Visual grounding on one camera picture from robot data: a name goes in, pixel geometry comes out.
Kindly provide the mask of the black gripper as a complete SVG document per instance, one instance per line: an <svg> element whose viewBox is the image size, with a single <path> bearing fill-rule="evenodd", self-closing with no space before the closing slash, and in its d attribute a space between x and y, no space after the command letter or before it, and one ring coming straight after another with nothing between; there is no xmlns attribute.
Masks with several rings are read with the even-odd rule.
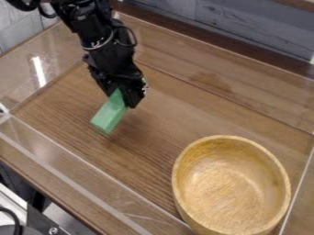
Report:
<svg viewBox="0 0 314 235"><path fill-rule="evenodd" d="M81 46L89 73L104 94L109 94L113 85L122 84L124 103L134 108L144 99L146 82L138 80L142 73L133 61L133 31L125 26L86 26L81 30Z"/></svg>

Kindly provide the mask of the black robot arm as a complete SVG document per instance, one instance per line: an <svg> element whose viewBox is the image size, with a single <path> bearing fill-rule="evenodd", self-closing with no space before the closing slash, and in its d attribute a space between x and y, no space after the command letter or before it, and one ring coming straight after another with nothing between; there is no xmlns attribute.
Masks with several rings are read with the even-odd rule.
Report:
<svg viewBox="0 0 314 235"><path fill-rule="evenodd" d="M58 17L78 36L82 60L106 96L116 89L126 107L144 98L145 81L133 61L137 39L133 31L112 16L110 0L5 0L23 12L37 10L45 18Z"/></svg>

